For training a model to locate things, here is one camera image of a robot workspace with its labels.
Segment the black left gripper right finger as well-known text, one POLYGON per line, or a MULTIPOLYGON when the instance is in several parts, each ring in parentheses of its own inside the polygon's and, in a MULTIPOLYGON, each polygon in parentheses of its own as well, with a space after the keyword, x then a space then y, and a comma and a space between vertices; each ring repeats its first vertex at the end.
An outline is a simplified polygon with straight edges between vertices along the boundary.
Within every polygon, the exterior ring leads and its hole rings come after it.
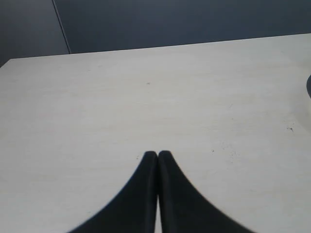
POLYGON ((164 233, 250 233, 206 200, 170 151, 158 155, 159 206, 164 233))

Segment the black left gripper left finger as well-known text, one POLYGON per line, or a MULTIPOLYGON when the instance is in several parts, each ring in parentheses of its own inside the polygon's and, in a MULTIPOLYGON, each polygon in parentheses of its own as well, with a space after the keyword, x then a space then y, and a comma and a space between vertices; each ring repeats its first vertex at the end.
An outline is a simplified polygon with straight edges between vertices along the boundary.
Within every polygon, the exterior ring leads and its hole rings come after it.
POLYGON ((153 233, 157 209, 157 165, 154 151, 144 153, 121 191, 72 233, 153 233))

